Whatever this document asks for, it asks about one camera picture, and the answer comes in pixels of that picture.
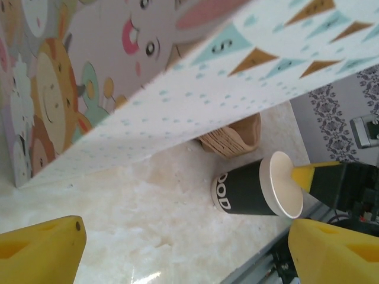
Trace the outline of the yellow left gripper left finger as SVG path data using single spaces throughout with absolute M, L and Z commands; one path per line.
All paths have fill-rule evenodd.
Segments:
M 73 284 L 86 245 L 80 216 L 0 234 L 0 284 Z

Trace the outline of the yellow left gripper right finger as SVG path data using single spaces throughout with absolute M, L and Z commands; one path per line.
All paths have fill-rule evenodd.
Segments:
M 379 284 L 379 237 L 296 219 L 288 246 L 300 284 Z

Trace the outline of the black paper coffee cup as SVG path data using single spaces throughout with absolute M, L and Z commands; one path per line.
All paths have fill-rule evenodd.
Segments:
M 210 193 L 216 208 L 228 214 L 298 218 L 304 207 L 303 191 L 292 180 L 290 157 L 276 151 L 216 177 Z

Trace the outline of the cartoon animal paper gift bag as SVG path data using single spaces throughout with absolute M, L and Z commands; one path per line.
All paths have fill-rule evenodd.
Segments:
M 379 63 L 379 0 L 0 0 L 15 185 L 135 162 Z

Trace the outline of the aluminium front rail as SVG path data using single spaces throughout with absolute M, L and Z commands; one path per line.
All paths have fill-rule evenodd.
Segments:
M 229 274 L 221 284 L 248 284 L 248 280 L 251 280 L 253 284 L 258 282 L 270 284 L 280 283 L 274 267 L 274 257 L 270 253 L 270 250 L 277 242 L 288 235 L 289 230 L 290 226 L 281 231 L 265 247 L 258 250 L 247 262 Z

